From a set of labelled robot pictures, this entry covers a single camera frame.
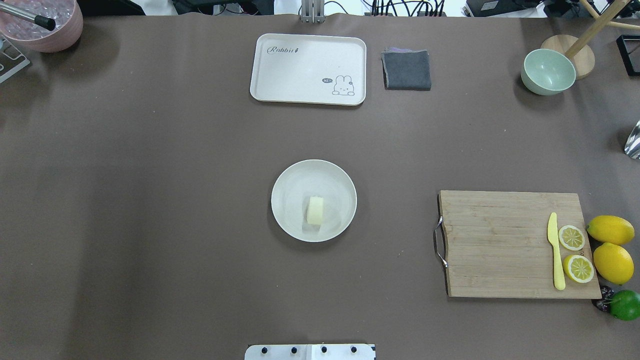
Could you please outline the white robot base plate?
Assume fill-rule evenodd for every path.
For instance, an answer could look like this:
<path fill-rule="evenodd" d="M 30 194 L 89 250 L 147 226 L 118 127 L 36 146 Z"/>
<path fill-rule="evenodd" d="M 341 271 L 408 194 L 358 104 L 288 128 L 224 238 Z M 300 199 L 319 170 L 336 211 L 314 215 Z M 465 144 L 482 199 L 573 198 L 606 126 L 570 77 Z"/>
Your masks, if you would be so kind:
<path fill-rule="evenodd" d="M 247 347 L 245 360 L 375 360 L 374 344 L 254 344 Z"/>

